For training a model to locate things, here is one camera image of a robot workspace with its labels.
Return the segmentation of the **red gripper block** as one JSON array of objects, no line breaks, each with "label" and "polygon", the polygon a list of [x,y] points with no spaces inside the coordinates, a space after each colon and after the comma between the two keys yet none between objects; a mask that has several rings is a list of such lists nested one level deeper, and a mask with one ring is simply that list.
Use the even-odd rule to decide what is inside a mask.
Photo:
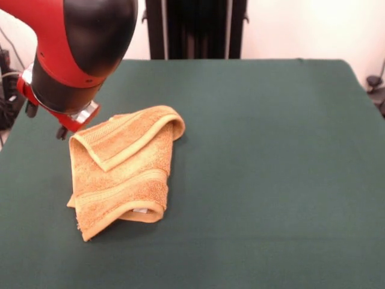
[{"label": "red gripper block", "polygon": [[91,101],[78,113],[59,113],[42,104],[32,91],[32,68],[33,64],[30,64],[19,74],[17,80],[17,89],[27,100],[25,113],[28,117],[35,117],[38,108],[42,107],[53,115],[61,125],[56,134],[58,140],[65,140],[69,131],[77,132],[87,126],[98,114],[100,105],[95,101]]}]

